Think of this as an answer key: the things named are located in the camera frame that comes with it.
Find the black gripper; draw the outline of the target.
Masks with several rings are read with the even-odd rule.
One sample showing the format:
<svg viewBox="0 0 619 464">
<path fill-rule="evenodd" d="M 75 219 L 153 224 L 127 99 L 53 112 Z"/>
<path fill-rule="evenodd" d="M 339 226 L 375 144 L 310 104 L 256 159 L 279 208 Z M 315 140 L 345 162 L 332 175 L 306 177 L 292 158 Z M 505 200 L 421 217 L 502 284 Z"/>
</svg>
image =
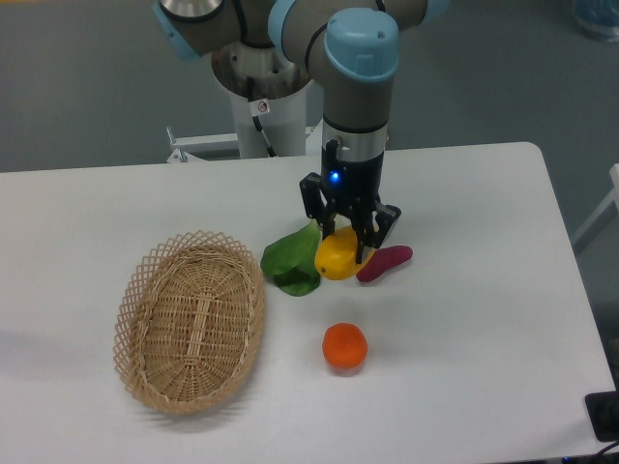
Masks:
<svg viewBox="0 0 619 464">
<path fill-rule="evenodd" d="M 323 236 L 336 230 L 336 206 L 351 206 L 351 225 L 357 239 L 355 261 L 364 263 L 380 249 L 401 216 L 401 209 L 380 202 L 379 187 L 384 153 L 372 159 L 351 160 L 351 151 L 336 139 L 322 150 L 320 175 L 311 172 L 300 181 L 306 216 L 314 219 Z"/>
</svg>

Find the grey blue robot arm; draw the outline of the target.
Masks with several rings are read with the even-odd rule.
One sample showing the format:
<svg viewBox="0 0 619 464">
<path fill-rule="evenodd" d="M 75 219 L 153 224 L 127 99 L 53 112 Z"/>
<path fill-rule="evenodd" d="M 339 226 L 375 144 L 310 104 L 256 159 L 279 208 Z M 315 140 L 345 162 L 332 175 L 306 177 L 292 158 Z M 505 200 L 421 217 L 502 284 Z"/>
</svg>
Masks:
<svg viewBox="0 0 619 464">
<path fill-rule="evenodd" d="M 445 1 L 158 1 L 176 53 L 212 58 L 220 83 L 247 102 L 314 82 L 323 90 L 321 169 L 300 184 L 324 236 L 348 218 L 356 259 L 382 246 L 400 211 L 379 196 L 399 35 Z"/>
</svg>

